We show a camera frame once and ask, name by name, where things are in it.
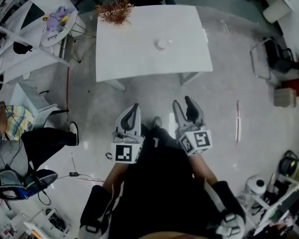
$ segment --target yellow and blue plaid fabric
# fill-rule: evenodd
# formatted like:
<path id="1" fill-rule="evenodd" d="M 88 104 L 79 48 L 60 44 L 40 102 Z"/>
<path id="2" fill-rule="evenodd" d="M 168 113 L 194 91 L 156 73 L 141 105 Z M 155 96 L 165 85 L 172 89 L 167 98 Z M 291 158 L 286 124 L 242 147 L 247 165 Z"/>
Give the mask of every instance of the yellow and blue plaid fabric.
<path id="1" fill-rule="evenodd" d="M 20 136 L 32 129 L 34 118 L 32 113 L 22 106 L 6 107 L 7 128 L 9 140 L 19 140 Z"/>

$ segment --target gray sweater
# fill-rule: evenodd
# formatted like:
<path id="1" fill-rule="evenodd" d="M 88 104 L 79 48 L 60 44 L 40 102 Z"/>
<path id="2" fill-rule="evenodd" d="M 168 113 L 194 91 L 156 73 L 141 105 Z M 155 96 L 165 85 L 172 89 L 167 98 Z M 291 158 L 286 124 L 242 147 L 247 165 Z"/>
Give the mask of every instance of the gray sweater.
<path id="1" fill-rule="evenodd" d="M 10 164 L 11 169 L 16 171 L 21 177 L 24 177 L 28 171 L 28 158 L 25 153 L 22 140 L 3 141 L 0 132 L 0 171 L 4 170 L 6 164 Z"/>

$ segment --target red line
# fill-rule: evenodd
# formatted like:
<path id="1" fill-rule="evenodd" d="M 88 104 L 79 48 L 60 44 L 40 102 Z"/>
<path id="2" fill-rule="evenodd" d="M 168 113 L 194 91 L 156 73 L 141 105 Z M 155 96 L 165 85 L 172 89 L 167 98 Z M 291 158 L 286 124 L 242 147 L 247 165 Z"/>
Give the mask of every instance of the red line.
<path id="1" fill-rule="evenodd" d="M 68 66 L 68 72 L 66 75 L 66 109 L 69 109 L 69 72 L 70 67 Z"/>

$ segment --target white cylinder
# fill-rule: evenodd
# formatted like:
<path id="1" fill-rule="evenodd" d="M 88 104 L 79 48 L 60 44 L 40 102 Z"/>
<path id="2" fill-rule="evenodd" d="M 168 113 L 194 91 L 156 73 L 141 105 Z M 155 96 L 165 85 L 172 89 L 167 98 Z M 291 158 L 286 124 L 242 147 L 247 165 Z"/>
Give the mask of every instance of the white cylinder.
<path id="1" fill-rule="evenodd" d="M 276 0 L 264 10 L 263 15 L 269 23 L 274 23 L 289 11 L 291 11 L 289 6 L 283 0 Z"/>

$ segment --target dried plant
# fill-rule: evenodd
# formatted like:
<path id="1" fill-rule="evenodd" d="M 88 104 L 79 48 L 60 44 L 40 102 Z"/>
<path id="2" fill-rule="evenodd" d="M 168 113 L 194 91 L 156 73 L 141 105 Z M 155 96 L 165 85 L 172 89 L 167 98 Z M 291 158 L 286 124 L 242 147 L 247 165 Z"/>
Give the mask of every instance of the dried plant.
<path id="1" fill-rule="evenodd" d="M 102 22 L 122 26 L 128 22 L 128 17 L 132 11 L 130 0 L 118 0 L 115 2 L 105 2 L 102 5 L 95 6 L 96 12 Z"/>

